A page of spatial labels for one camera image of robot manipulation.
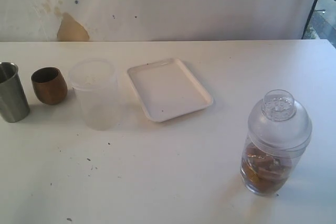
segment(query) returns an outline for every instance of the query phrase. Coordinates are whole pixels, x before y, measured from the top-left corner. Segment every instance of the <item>white table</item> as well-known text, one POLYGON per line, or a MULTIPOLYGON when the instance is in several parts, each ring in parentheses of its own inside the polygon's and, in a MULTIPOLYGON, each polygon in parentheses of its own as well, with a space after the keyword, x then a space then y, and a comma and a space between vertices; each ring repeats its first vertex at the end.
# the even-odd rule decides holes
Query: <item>white table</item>
POLYGON ((0 61, 18 64, 32 110, 18 123, 0 120, 3 224, 336 223, 336 50, 326 40, 10 42, 0 43, 0 61), (123 117, 108 131, 85 126, 72 91, 47 106, 30 83, 45 66, 67 79, 88 57, 110 59, 119 71, 123 117), (215 103, 153 123, 126 70, 171 57, 215 103), (244 187, 239 166, 247 117, 271 89, 306 107, 313 137, 279 196, 267 198, 244 187))

